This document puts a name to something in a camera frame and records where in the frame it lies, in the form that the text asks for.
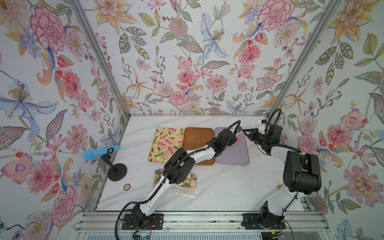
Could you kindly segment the bag of pink cookies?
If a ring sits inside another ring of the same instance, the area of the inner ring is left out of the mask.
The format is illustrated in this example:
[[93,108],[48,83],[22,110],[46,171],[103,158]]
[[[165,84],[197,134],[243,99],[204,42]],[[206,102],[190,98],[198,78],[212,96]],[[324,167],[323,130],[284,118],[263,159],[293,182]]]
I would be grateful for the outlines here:
[[243,138],[243,133],[236,134],[236,142],[233,144],[233,147],[238,146]]

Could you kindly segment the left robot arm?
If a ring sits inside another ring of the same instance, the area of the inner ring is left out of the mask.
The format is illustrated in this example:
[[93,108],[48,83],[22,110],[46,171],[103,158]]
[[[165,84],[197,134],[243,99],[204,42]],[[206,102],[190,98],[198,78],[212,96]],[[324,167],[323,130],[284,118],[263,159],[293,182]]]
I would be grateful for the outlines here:
[[227,147],[236,143],[239,132],[238,129],[234,131],[224,129],[200,149],[186,151],[181,148],[177,150],[165,164],[160,180],[148,197],[142,202],[134,203],[132,208],[134,224],[139,229],[143,229],[155,212],[161,196],[170,187],[184,182],[195,164],[219,157]]

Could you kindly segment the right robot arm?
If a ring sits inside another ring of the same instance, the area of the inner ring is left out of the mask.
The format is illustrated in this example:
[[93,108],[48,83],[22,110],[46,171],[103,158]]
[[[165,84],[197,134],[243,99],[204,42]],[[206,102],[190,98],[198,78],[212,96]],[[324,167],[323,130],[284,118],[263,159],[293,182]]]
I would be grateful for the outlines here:
[[261,206],[256,222],[263,229],[278,227],[286,212],[301,198],[318,191],[322,186],[317,155],[305,154],[297,148],[279,143],[282,127],[268,127],[264,134],[259,129],[244,129],[245,136],[267,156],[281,160],[285,166],[283,186]]

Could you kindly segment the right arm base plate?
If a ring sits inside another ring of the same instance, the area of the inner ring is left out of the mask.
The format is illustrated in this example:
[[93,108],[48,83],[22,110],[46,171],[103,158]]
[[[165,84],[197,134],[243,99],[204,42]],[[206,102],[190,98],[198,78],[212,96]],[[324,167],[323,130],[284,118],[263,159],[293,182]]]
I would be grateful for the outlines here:
[[275,215],[261,216],[259,213],[242,214],[242,226],[246,230],[285,230],[284,217]]

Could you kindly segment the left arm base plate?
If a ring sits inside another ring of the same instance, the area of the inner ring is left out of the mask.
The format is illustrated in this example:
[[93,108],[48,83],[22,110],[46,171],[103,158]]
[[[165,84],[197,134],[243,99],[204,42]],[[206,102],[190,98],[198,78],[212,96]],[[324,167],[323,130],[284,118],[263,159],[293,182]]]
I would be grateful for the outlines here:
[[164,214],[152,214],[149,217],[135,217],[125,214],[121,230],[162,230]]

